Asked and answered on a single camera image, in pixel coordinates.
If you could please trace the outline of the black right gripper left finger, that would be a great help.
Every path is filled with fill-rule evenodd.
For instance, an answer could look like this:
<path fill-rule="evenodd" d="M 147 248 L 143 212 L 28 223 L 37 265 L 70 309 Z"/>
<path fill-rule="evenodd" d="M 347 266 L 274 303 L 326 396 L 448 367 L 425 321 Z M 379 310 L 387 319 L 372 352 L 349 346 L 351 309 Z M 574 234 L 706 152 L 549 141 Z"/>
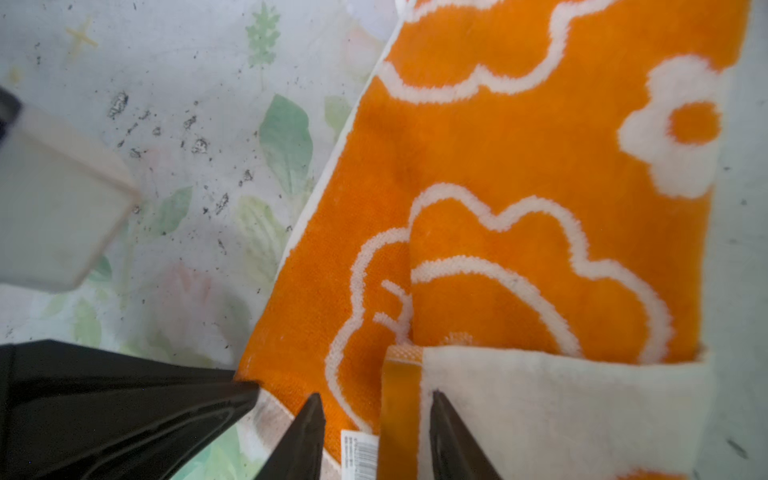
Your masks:
<path fill-rule="evenodd" d="M 319 393 L 311 394 L 255 480 L 318 480 L 326 418 Z"/>

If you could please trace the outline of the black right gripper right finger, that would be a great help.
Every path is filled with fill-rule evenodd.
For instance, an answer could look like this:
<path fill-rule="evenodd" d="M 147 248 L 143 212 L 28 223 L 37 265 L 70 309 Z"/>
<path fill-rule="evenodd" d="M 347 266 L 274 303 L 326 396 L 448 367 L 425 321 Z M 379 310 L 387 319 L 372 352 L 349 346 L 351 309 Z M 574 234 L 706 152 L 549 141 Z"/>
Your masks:
<path fill-rule="evenodd" d="M 450 400 L 439 390 L 433 392 L 429 438 L 435 479 L 501 479 Z"/>

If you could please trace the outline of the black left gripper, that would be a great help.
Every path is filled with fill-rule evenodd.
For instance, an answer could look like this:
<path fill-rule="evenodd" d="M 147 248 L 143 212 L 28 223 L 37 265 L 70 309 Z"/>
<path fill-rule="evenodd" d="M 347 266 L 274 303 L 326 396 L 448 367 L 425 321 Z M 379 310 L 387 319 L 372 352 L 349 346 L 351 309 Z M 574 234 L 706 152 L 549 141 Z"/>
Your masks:
<path fill-rule="evenodd" d="M 229 370 L 59 341 L 1 348 L 4 479 L 170 479 L 256 404 Z"/>

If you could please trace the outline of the orange white lion towel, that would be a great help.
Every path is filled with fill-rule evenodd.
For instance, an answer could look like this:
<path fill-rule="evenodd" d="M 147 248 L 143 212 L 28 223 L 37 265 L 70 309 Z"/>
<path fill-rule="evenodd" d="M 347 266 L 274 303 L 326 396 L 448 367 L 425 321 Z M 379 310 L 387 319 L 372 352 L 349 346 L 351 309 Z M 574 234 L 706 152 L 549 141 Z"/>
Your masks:
<path fill-rule="evenodd" d="M 443 393 L 504 479 L 687 479 L 702 263 L 746 1 L 406 1 L 238 375 L 430 479 Z"/>

